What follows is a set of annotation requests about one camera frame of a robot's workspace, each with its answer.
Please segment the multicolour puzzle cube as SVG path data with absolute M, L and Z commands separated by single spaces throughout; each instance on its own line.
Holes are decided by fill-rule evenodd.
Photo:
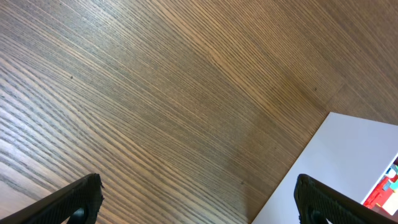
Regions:
M 383 186 L 384 199 L 381 207 L 391 216 L 397 211 L 397 165 L 392 164 L 386 174 L 386 183 Z

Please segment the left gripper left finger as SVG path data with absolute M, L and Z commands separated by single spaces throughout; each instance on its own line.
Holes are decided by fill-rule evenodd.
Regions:
M 1 223 L 94 224 L 104 200 L 99 174 L 88 174 L 18 212 L 1 219 Z

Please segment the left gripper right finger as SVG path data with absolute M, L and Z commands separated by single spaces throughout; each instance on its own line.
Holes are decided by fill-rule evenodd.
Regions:
M 294 199 L 300 224 L 397 224 L 307 174 L 299 174 Z

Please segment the red toy fire truck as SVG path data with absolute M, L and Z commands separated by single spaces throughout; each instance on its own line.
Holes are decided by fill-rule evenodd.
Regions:
M 391 184 L 397 181 L 397 176 L 389 178 L 384 176 L 381 181 L 375 186 L 373 191 L 367 197 L 363 205 L 368 208 L 374 208 L 376 205 L 382 207 L 389 197 L 393 194 L 394 189 L 391 188 Z

